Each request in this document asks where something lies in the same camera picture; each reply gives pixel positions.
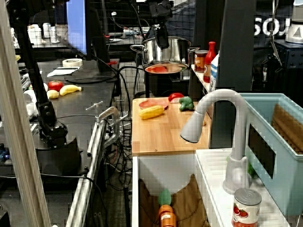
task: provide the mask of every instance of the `sauce jar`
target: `sauce jar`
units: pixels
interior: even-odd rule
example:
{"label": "sauce jar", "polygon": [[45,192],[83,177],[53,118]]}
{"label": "sauce jar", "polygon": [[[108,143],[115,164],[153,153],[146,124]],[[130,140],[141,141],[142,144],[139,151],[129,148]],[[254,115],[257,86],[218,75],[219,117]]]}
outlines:
{"label": "sauce jar", "polygon": [[160,227],[177,227],[177,219],[174,210],[169,205],[163,205],[159,209]]}
{"label": "sauce jar", "polygon": [[232,209],[232,226],[257,227],[262,196],[252,189],[238,189]]}
{"label": "sauce jar", "polygon": [[204,61],[208,51],[200,50],[195,52],[195,71],[204,72],[205,66]]}

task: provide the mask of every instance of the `green broccoli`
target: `green broccoli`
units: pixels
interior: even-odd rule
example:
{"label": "green broccoli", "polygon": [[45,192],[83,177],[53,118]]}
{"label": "green broccoli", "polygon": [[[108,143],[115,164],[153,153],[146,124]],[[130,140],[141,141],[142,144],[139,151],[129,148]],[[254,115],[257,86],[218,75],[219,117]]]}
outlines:
{"label": "green broccoli", "polygon": [[188,96],[180,98],[179,103],[181,104],[180,111],[193,110],[195,107],[193,100]]}

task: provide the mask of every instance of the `yellow corn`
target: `yellow corn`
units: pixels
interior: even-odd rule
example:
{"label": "yellow corn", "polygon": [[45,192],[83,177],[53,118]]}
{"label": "yellow corn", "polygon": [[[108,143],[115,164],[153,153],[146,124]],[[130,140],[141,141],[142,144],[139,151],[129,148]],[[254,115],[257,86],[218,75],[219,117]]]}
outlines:
{"label": "yellow corn", "polygon": [[139,112],[139,116],[142,119],[149,119],[152,117],[157,117],[159,115],[161,115],[164,112],[164,108],[161,105],[155,105],[152,107],[148,107],[146,109],[143,109]]}

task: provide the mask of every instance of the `white cabinet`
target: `white cabinet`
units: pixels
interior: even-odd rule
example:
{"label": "white cabinet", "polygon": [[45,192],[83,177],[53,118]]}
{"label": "white cabinet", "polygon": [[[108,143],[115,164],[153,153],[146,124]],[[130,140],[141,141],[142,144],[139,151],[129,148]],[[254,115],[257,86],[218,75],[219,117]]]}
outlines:
{"label": "white cabinet", "polygon": [[[197,150],[195,154],[133,157],[132,227],[139,227],[139,179],[153,196],[167,188],[176,193],[195,174],[211,227],[232,227],[233,196],[222,188],[230,149]],[[251,189],[262,195],[258,227],[289,227],[286,219],[256,178]]]}

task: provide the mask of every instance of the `monitor screen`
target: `monitor screen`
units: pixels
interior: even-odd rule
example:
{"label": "monitor screen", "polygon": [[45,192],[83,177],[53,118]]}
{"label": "monitor screen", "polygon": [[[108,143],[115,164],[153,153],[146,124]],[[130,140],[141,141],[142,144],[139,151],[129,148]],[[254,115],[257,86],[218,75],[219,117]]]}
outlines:
{"label": "monitor screen", "polygon": [[68,42],[87,55],[85,0],[70,0],[66,3]]}

